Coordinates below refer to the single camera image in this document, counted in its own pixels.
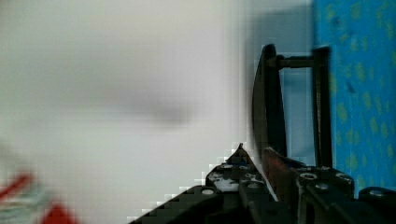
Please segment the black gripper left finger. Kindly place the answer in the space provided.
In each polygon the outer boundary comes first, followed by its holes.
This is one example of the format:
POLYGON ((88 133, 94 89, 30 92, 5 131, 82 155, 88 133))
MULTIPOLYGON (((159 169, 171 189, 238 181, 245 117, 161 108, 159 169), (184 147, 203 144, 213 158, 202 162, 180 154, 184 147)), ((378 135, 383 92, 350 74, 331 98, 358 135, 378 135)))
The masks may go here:
POLYGON ((205 177, 202 193, 216 195, 219 204, 204 217, 205 224, 261 224, 261 208, 251 199, 262 195, 265 184, 240 143, 225 162, 205 177))

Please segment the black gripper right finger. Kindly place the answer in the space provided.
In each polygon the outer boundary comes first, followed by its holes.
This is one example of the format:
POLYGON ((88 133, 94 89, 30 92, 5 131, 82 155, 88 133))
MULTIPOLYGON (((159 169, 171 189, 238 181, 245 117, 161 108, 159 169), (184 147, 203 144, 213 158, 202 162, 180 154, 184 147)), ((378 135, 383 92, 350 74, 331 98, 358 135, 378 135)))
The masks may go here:
POLYGON ((262 169, 277 199, 291 212, 293 222, 306 224, 306 207, 300 202, 297 178, 302 173, 310 173, 312 168, 267 147, 262 151, 262 169))

